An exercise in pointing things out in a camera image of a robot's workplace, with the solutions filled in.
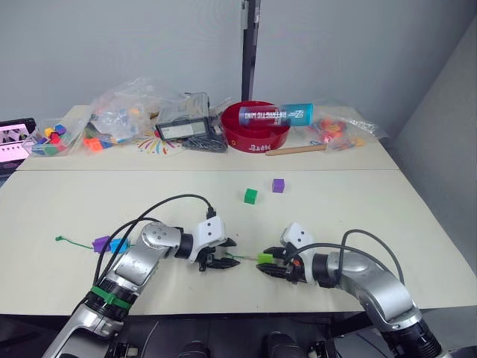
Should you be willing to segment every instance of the monitor screen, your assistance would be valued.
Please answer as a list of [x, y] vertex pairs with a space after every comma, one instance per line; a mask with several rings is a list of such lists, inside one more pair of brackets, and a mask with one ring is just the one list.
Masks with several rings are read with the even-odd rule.
[[0, 122], [0, 163], [28, 157], [28, 152], [22, 147], [22, 143], [27, 137], [26, 125], [2, 126]]

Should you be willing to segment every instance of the red bowl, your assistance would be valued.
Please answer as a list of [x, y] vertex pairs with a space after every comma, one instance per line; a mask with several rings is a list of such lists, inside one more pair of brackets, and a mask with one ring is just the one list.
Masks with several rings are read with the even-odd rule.
[[229, 145], [247, 153], [265, 153], [280, 148], [286, 141], [290, 127], [269, 127], [266, 129], [250, 129], [239, 124], [241, 107], [267, 106], [272, 103], [261, 101], [245, 101], [232, 104], [221, 117], [225, 137]]

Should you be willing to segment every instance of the gray wall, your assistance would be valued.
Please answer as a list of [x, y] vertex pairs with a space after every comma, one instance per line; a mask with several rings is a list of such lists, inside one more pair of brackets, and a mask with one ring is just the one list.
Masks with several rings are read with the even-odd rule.
[[339, 100], [395, 136], [475, 13], [475, 0], [262, 0], [253, 97]]
[[396, 141], [400, 166], [476, 272], [477, 19]]
[[138, 76], [241, 96], [239, 0], [0, 1], [0, 120], [62, 116]]

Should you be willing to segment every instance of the black pole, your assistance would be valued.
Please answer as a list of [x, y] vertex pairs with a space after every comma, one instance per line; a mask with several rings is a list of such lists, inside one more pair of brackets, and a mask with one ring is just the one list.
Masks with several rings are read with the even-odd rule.
[[247, 27], [244, 29], [241, 62], [241, 99], [252, 99], [255, 73], [256, 44], [259, 34], [260, 0], [244, 0], [242, 10], [247, 11]]

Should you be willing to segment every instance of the wooden stick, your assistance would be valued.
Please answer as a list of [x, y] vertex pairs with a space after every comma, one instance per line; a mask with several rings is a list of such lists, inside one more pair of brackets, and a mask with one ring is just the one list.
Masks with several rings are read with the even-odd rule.
[[305, 145], [304, 147], [274, 149], [274, 150], [271, 150], [271, 151], [266, 151], [265, 155], [282, 155], [282, 154], [303, 153], [304, 151], [324, 151], [325, 149], [326, 149], [326, 144]]

